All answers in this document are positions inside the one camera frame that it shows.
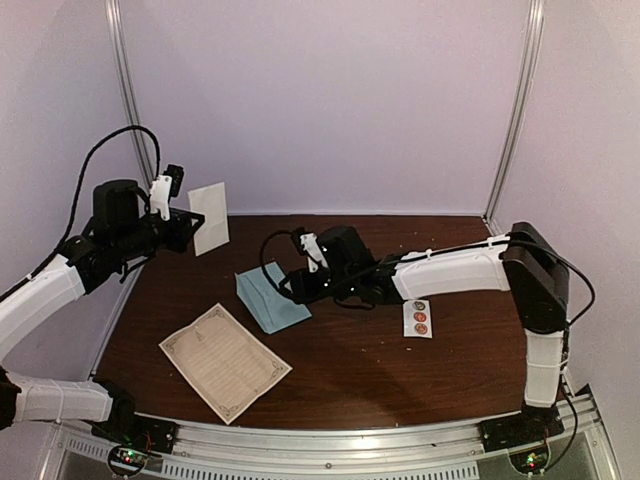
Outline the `light blue envelope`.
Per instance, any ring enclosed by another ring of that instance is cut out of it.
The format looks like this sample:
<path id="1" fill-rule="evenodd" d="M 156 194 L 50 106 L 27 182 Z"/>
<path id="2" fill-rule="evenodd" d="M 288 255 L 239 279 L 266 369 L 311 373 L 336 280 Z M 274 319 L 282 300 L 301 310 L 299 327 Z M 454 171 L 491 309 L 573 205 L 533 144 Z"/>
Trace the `light blue envelope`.
<path id="1" fill-rule="evenodd" d="M 312 317 L 304 305 L 279 294 L 260 267 L 235 275 L 236 294 L 261 330 L 274 334 Z"/>

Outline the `beige ornate letter paper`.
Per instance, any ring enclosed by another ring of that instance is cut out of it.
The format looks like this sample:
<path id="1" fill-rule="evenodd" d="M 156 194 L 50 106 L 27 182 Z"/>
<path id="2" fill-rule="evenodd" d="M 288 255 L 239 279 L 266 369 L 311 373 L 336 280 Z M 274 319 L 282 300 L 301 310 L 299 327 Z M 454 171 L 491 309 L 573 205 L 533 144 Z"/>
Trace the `beige ornate letter paper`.
<path id="1" fill-rule="evenodd" d="M 204 216 L 194 234 L 195 255 L 204 255 L 230 241 L 225 183 L 220 182 L 188 192 L 190 209 Z"/>

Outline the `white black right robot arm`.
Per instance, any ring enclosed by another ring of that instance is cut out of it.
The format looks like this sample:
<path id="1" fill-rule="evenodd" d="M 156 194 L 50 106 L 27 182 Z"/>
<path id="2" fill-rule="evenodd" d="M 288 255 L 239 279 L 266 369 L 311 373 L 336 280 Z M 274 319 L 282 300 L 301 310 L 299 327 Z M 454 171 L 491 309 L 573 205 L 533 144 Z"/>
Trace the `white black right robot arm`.
<path id="1" fill-rule="evenodd" d="M 530 442 L 550 426 L 568 356 L 569 271 L 532 225 L 520 222 L 484 241 L 380 259 L 351 226 L 319 235 L 299 228 L 289 236 L 307 265 L 272 285 L 299 305 L 357 298 L 375 307 L 469 291 L 510 293 L 527 342 L 522 409 L 512 430 Z"/>

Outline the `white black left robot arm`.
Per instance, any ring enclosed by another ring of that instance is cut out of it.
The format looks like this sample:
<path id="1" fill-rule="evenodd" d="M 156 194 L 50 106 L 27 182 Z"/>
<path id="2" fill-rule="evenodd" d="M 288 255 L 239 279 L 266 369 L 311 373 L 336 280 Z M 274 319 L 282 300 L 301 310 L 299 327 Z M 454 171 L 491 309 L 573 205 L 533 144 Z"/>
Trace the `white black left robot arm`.
<path id="1" fill-rule="evenodd" d="M 1 354 L 7 356 L 52 315 L 112 275 L 127 277 L 161 249 L 185 252 L 205 217 L 170 207 L 179 185 L 161 175 L 149 191 L 134 180 L 97 186 L 93 215 L 82 233 L 63 241 L 41 269 L 1 297 Z M 123 444 L 144 433 L 133 397 L 110 381 L 39 379 L 2 370 L 2 428 L 62 420 L 102 424 Z"/>

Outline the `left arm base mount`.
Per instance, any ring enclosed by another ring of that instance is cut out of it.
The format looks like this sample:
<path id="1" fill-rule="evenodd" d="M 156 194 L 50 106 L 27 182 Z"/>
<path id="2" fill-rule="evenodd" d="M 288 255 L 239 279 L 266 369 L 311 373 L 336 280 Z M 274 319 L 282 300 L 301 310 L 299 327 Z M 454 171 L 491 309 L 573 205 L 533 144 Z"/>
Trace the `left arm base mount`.
<path id="1" fill-rule="evenodd" d="M 173 452 L 178 425 L 169 420 L 135 414 L 125 430 L 111 422 L 87 421 L 91 434 L 113 443 L 106 457 L 107 467 L 116 478 L 129 479 L 144 470 L 158 471 L 163 456 Z"/>

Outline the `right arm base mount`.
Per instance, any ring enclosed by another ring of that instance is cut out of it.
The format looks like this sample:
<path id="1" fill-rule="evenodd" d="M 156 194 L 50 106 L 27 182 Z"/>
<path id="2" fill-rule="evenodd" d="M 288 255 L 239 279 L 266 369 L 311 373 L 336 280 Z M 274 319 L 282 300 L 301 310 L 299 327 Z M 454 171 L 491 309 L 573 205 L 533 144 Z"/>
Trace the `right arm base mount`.
<path id="1" fill-rule="evenodd" d="M 533 476 L 551 463 L 549 439 L 562 434 L 564 425 L 557 408 L 523 411 L 481 421 L 479 431 L 486 453 L 506 451 L 517 473 Z"/>

